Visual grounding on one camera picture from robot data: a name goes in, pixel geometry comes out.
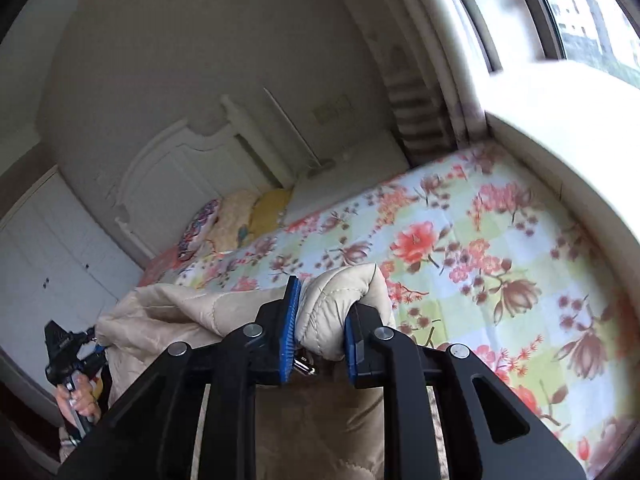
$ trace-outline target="bedsheet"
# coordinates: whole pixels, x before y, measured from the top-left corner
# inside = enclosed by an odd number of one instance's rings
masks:
[[[376,262],[399,329],[469,346],[591,478],[639,416],[640,328],[596,244],[555,195],[488,142],[397,176],[176,283],[280,286]]]

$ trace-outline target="hand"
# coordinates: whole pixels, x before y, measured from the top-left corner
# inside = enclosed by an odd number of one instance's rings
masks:
[[[80,415],[93,416],[94,422],[98,422],[100,419],[101,412],[92,395],[93,390],[89,378],[82,374],[76,377],[76,390],[74,392],[70,393],[62,384],[59,384],[56,388],[56,402],[58,403],[60,413],[74,426],[76,423],[69,409],[69,403],[67,402],[69,399],[72,400],[71,402],[74,405],[74,409]]]

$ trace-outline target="curtain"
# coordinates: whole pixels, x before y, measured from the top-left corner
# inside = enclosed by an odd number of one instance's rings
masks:
[[[486,135],[488,72],[459,0],[344,0],[386,85],[414,165]]]

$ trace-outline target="silver screw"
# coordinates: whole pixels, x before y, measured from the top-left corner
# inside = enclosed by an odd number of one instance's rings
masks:
[[[471,353],[471,350],[469,350],[467,346],[460,343],[451,345],[449,347],[449,351],[451,352],[451,355],[453,355],[453,357],[457,357],[458,359],[466,359]]]
[[[379,326],[373,331],[373,335],[378,339],[382,339],[382,341],[386,341],[387,339],[391,339],[394,336],[394,331],[391,330],[388,326]]]
[[[262,327],[257,323],[249,323],[242,329],[242,333],[247,337],[258,337],[262,333]]]
[[[184,341],[176,341],[175,343],[171,343],[169,345],[167,351],[169,352],[169,355],[178,357],[187,351],[187,343],[185,343]]]

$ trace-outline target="headboard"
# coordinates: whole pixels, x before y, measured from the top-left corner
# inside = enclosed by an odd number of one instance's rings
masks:
[[[220,102],[228,120],[221,130],[201,136],[186,119],[177,121],[140,150],[122,177],[115,221],[149,258],[175,244],[209,200],[293,186],[293,174],[248,113],[227,95]]]

